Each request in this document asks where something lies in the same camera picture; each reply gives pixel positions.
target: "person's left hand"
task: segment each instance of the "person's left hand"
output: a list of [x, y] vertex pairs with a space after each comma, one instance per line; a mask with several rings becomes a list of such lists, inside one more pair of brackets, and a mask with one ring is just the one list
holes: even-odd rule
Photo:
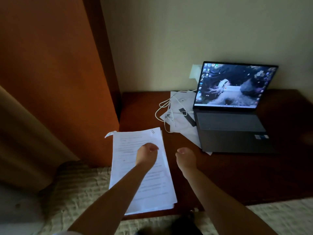
[[137, 151], [136, 165], [143, 166], [149, 171], [156, 162], [158, 146], [153, 143], [146, 143]]

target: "person's right arm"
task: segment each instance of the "person's right arm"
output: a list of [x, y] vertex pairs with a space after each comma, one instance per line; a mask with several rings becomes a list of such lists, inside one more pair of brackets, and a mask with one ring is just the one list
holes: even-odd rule
[[176, 153], [177, 164], [213, 222], [219, 235], [276, 235], [261, 218], [226, 194], [196, 166], [196, 156], [189, 148]]

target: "open laptop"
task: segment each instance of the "open laptop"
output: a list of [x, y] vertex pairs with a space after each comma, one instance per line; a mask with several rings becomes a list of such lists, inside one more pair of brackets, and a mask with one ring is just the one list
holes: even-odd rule
[[278, 66], [204, 62], [194, 115], [204, 152], [274, 153], [255, 114]]

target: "beige curtain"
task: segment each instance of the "beige curtain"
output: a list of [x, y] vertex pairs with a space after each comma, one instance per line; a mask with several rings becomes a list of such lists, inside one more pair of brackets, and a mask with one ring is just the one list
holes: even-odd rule
[[0, 87], [0, 181], [38, 192], [71, 160], [78, 158]]

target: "laptop keyboard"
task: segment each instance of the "laptop keyboard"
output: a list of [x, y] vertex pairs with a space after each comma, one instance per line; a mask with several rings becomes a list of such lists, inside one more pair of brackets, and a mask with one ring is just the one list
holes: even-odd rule
[[201, 130], [265, 132], [256, 115], [197, 113]]

